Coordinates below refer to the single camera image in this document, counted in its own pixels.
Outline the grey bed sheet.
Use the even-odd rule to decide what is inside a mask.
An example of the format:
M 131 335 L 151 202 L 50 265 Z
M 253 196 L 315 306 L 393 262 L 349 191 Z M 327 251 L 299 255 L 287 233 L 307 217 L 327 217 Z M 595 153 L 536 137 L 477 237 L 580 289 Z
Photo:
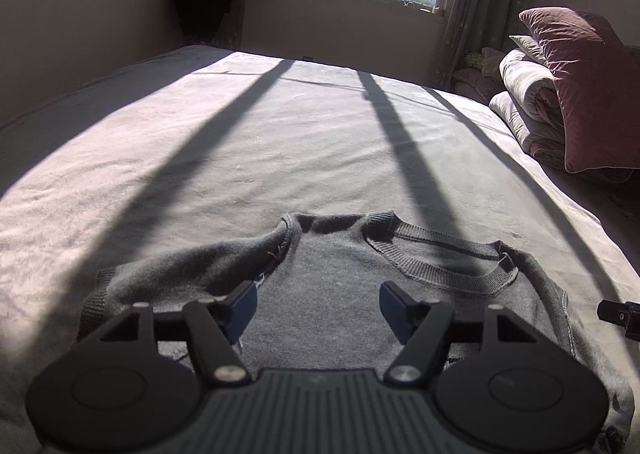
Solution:
M 373 211 L 531 253 L 638 384 L 637 344 L 596 315 L 639 296 L 639 222 L 607 189 L 544 169 L 471 99 L 190 46 L 1 129 L 2 451 L 38 451 L 25 390 L 74 340 L 99 270 L 288 212 Z

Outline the folded white pink quilt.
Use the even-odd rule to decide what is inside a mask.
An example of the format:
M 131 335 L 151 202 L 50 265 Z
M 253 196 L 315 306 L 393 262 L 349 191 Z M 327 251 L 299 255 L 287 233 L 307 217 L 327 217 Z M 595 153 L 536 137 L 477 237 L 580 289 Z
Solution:
M 564 169 L 565 132 L 550 71 L 511 50 L 498 67 L 504 91 L 489 108 L 508 126 L 522 151 L 554 169 Z

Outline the pink bedding pile by curtain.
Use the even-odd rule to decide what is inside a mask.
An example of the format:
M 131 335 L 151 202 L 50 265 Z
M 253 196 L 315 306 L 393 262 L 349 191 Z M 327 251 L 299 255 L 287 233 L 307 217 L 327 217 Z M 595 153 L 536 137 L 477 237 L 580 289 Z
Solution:
M 454 94 L 488 105 L 506 89 L 499 70 L 504 56 L 500 50 L 490 47 L 483 47 L 480 53 L 466 54 L 462 66 L 451 77 Z

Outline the grey knit sweater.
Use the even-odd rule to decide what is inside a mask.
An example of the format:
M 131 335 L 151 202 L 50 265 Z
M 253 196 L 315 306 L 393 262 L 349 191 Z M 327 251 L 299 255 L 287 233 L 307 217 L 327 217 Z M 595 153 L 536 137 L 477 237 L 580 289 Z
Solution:
M 396 214 L 285 215 L 270 233 L 221 240 L 121 264 L 96 275 L 80 315 L 87 336 L 137 302 L 159 311 L 222 297 L 242 281 L 258 288 L 242 358 L 262 367 L 359 368 L 383 373 L 400 347 L 378 305 L 392 281 L 413 298 L 451 304 L 479 319 L 508 307 L 593 370 L 611 406 L 594 445 L 619 453 L 630 434 L 634 395 L 591 339 L 567 293 L 527 252 L 502 241 L 472 243 L 401 221 Z

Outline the grey pillow behind maroon pillow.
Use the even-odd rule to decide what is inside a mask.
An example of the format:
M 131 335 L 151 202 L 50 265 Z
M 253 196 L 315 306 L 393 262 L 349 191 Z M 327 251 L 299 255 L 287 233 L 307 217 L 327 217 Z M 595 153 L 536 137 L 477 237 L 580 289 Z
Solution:
M 540 65 L 546 63 L 541 47 L 532 36 L 517 34 L 516 36 L 509 36 L 509 39 L 533 62 L 538 62 Z

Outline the maroon velvet pillow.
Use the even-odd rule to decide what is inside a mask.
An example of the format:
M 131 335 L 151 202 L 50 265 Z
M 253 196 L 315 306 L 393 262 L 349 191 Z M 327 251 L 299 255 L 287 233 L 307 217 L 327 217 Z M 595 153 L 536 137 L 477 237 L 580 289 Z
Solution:
M 639 64 L 601 15 L 537 7 L 519 15 L 552 74 L 565 170 L 639 168 Z

